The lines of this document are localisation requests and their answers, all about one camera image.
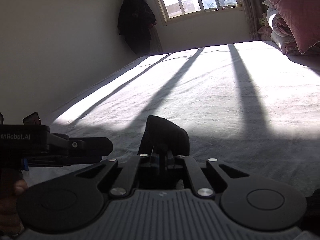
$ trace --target bed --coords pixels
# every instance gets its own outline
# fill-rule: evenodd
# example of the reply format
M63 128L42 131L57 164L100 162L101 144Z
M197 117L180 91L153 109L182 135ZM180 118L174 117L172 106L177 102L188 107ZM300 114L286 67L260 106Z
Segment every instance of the bed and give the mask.
M51 132L108 137L110 157L137 154L148 115L185 129L190 155L218 158L294 186L320 188L320 57L271 41L142 57L48 115ZM35 168L29 186L87 165Z

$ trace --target metal screw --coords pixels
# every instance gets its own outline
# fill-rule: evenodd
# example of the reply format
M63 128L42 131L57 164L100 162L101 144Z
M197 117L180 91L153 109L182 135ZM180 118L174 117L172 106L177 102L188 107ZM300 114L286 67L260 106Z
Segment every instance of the metal screw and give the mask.
M161 192L158 194L160 197L164 197L164 196L167 196L167 193L166 192Z
M110 190L110 193L113 195L113 196L122 196L124 194L126 194L126 190L124 188L121 188L121 187L114 187Z
M198 189L197 193L198 193L200 196L209 197L209 196L211 196L211 195L213 194L213 190L204 187L204 188Z

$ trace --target folded blanket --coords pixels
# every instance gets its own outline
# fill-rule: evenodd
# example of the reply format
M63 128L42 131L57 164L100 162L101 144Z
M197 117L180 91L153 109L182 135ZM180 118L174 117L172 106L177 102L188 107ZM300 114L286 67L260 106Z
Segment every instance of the folded blanket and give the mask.
M286 22L282 19L281 15L279 12L274 9L269 7L267 11L267 20L269 23L270 28L279 36L285 37L285 36L292 36L293 34L286 24Z
M261 40L262 41L272 41L271 37L269 37L266 34L261 34Z
M294 37L291 36L285 36L281 37L276 32L272 31L271 33L271 39L274 41L281 52L283 54L287 55L316 55L320 54L320 47L319 46L313 46L311 47L306 53L301 54L298 50L298 46L296 43L296 40Z

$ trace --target black coat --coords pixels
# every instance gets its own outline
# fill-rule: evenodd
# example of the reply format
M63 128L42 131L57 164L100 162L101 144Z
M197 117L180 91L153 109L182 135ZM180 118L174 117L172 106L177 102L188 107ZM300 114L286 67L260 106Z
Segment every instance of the black coat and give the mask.
M156 17L144 0L123 0L118 18L120 35L148 38L150 25L154 25Z

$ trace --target pillow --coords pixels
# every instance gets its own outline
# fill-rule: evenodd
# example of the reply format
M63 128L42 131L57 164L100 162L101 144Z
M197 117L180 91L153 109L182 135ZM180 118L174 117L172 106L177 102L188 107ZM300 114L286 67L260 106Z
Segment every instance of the pillow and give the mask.
M320 42L320 0L269 0L287 23L300 53Z
M274 8L274 6L271 4L271 2L269 0L265 0L262 4L264 4L268 7Z
M266 19L265 19L265 17L259 19L259 24L260 24L261 26L266 26Z
M265 26L262 26L260 29L258 29L257 33L260 35L265 34L265 35L271 37L272 29L267 28Z
M283 54L297 55L297 56L320 54L320 47L317 47L317 46L313 46L305 54L301 54L298 50L298 46L295 39L291 36L281 37L277 35L275 32L272 32L271 40L278 45L279 49Z

